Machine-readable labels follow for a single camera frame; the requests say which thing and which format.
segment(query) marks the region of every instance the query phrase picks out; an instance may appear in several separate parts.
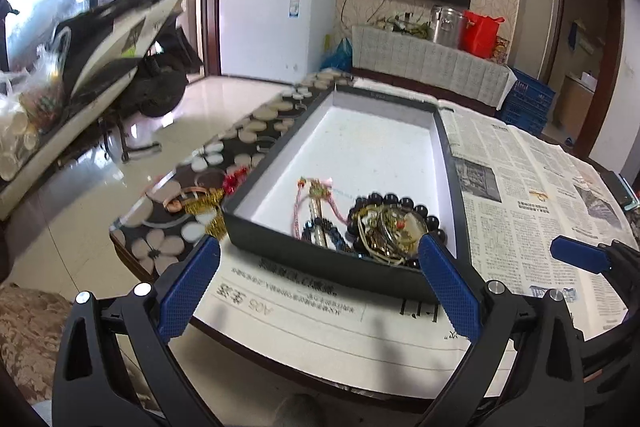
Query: cardboard box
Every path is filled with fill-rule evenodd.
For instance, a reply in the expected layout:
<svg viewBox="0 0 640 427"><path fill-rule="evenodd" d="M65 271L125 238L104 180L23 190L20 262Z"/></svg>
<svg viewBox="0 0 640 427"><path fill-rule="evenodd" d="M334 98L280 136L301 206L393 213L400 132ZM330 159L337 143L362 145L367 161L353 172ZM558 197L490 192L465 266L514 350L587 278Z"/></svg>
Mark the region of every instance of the cardboard box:
<svg viewBox="0 0 640 427"><path fill-rule="evenodd" d="M591 105L593 91L576 82L570 76L564 78L562 90L554 111L554 120L575 140L580 134L587 111Z"/></svg>

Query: patterned cushion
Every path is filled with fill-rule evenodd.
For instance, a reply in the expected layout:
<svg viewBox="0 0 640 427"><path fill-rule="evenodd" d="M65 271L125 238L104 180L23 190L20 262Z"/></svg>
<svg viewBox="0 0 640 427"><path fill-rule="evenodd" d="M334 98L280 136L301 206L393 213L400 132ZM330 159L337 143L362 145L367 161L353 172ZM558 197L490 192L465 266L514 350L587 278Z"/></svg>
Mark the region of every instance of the patterned cushion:
<svg viewBox="0 0 640 427"><path fill-rule="evenodd" d="M62 328L71 303L60 295L0 287L0 357L25 399L51 399Z"/></svg>

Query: red tinsel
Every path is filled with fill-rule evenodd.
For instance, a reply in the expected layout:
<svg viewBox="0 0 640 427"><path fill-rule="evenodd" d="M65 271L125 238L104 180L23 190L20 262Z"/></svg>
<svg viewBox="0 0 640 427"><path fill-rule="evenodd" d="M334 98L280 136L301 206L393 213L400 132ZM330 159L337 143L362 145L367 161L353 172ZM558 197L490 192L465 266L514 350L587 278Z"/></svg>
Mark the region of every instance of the red tinsel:
<svg viewBox="0 0 640 427"><path fill-rule="evenodd" d="M233 174L227 174L222 182L222 189L225 194L233 194L249 174L248 167L241 167Z"/></svg>

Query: gold tinsel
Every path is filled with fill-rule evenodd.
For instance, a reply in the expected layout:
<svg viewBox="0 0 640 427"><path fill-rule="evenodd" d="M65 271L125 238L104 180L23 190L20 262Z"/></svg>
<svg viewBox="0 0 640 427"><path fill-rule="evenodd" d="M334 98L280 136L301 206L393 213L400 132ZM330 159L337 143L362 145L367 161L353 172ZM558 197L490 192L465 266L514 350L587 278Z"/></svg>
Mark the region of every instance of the gold tinsel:
<svg viewBox="0 0 640 427"><path fill-rule="evenodd" d="M203 198L190 201L183 207L184 211L192 216L208 214L215 210L216 217L211 219L209 224L205 227L205 232L212 235L217 240L222 239L226 235L225 219L222 216L222 208L220 208L220 202L224 197L225 191L221 188L217 188L212 190L209 196L204 196Z"/></svg>

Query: tiled floor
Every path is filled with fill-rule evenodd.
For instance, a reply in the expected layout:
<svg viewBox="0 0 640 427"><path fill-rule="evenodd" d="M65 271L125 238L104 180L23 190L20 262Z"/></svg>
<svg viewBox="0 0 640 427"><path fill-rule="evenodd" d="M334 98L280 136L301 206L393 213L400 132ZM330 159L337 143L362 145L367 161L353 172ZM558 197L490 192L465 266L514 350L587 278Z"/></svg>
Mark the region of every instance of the tiled floor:
<svg viewBox="0 0 640 427"><path fill-rule="evenodd" d="M108 227L157 176L211 136L284 88L268 82L208 78L191 84L176 110L129 125L132 142L158 140L162 152L123 165L102 150L87 153L50 179L14 212L6 231L15 259L10 280L73 299L82 290L98 298L123 295L137 279L118 260ZM122 347L132 359L131 347ZM228 425L267 426L292 393L317 393L258 367L189 327L170 347L191 383ZM412 426L416 415L318 396L329 425Z"/></svg>

